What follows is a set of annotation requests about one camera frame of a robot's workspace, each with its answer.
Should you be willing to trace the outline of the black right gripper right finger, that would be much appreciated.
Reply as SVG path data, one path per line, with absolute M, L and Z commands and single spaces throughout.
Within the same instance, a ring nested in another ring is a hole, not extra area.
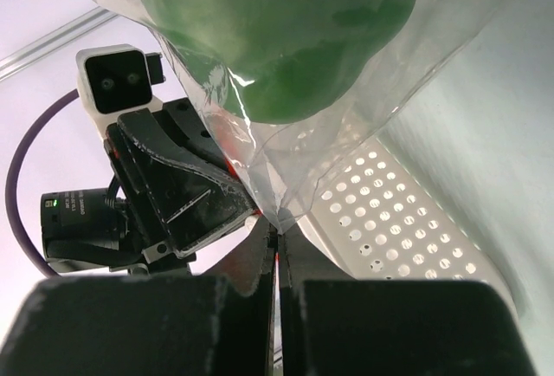
M 533 375 L 509 308 L 471 281 L 357 280 L 293 227 L 278 241 L 286 375 Z

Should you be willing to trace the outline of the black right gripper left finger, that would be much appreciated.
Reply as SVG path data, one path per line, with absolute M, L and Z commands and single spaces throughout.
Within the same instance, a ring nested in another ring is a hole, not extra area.
M 275 229 L 265 218 L 199 276 L 40 282 L 1 351 L 4 375 L 269 375 Z

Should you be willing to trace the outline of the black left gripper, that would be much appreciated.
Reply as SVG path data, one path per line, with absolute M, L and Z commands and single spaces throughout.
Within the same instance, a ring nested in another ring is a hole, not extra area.
M 125 113 L 101 142 L 107 186 L 42 196 L 43 255 L 57 273 L 181 267 L 255 213 L 187 99 Z

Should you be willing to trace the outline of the clear zip top bag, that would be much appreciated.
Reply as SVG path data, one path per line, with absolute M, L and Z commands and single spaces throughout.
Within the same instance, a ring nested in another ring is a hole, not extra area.
M 286 230 L 504 0 L 92 1 L 152 32 L 262 213 Z

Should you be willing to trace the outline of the green fake bell pepper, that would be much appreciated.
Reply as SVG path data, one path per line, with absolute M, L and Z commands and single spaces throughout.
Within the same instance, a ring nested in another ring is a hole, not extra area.
M 289 124 L 340 99 L 416 0 L 140 0 L 190 77 L 226 111 Z

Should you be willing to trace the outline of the white perforated plastic basket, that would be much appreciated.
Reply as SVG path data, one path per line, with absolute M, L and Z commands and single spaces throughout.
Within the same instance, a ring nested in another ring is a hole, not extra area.
M 354 278 L 478 281 L 516 309 L 492 259 L 377 139 L 324 179 L 298 226 Z

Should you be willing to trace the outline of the left aluminium frame post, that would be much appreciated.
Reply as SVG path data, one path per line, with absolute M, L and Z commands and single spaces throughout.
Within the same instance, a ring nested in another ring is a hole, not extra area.
M 63 49 L 116 17 L 115 13 L 97 7 L 18 49 L 1 60 L 1 81 Z

